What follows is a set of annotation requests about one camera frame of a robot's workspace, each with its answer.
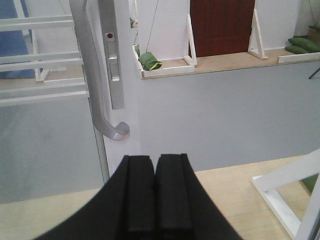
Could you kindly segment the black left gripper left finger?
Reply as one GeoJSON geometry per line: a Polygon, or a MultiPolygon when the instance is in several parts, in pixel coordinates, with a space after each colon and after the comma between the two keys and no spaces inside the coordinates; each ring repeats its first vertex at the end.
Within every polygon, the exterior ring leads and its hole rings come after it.
{"type": "Polygon", "coordinates": [[[147,155],[125,155],[103,188],[39,240],[153,240],[155,174],[147,155]]]}

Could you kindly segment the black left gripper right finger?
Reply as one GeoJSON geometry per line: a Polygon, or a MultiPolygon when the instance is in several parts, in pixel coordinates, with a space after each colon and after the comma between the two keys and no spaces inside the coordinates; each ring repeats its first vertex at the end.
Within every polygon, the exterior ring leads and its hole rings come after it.
{"type": "Polygon", "coordinates": [[[158,239],[241,239],[198,180],[187,154],[162,154],[155,182],[158,239]]]}

